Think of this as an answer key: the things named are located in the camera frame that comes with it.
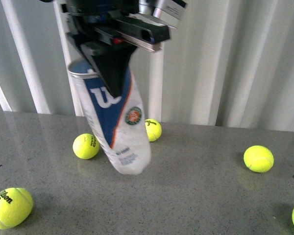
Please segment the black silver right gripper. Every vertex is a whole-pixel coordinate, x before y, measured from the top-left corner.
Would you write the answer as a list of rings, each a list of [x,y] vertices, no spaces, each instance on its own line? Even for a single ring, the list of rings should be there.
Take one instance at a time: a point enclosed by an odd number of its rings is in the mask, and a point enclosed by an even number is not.
[[[65,0],[59,8],[67,17],[68,41],[118,97],[132,53],[137,47],[159,51],[187,6],[184,0]]]

